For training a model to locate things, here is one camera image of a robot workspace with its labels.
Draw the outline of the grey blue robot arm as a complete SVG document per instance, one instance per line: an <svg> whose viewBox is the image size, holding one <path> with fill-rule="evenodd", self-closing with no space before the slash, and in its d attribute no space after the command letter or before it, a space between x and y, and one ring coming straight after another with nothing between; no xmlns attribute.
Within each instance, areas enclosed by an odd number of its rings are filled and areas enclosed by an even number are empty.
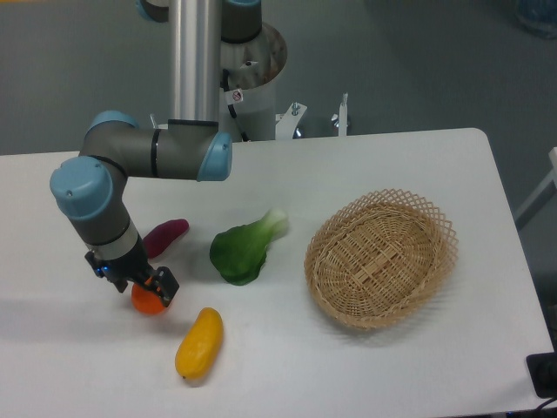
<svg viewBox="0 0 557 418"><path fill-rule="evenodd" d="M164 129L140 129L119 111L98 114L81 152L50 177L60 211L87 245L93 272L119 291L135 283L168 306L179 285L150 265L124 206L128 178L222 181L232 140L218 127L222 44L247 44L262 30L258 1L139 1L139 13L171 26L171 115Z"/></svg>

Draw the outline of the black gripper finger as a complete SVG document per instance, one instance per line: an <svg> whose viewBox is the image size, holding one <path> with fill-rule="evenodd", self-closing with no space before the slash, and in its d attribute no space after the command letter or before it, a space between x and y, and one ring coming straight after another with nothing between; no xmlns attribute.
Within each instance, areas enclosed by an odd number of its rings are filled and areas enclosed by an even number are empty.
<svg viewBox="0 0 557 418"><path fill-rule="evenodd" d="M150 277L144 282L143 289L154 294L164 307L168 307L179 289L178 281L166 266L151 269Z"/></svg>
<svg viewBox="0 0 557 418"><path fill-rule="evenodd" d="M111 260L101 260L93 251L88 251L84 258L90 265L93 273L98 278L105 278L120 293L128 286L129 263L127 256L121 256Z"/></svg>

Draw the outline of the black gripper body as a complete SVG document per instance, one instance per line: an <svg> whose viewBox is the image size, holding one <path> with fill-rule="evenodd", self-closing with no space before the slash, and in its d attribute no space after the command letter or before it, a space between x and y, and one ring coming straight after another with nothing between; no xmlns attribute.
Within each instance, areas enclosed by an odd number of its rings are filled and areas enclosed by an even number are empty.
<svg viewBox="0 0 557 418"><path fill-rule="evenodd" d="M97 277L106 278L115 287L127 287L128 281L143 285L153 272L140 237L137 237L134 245L119 257L103 259L99 257L99 251L90 250L84 258Z"/></svg>

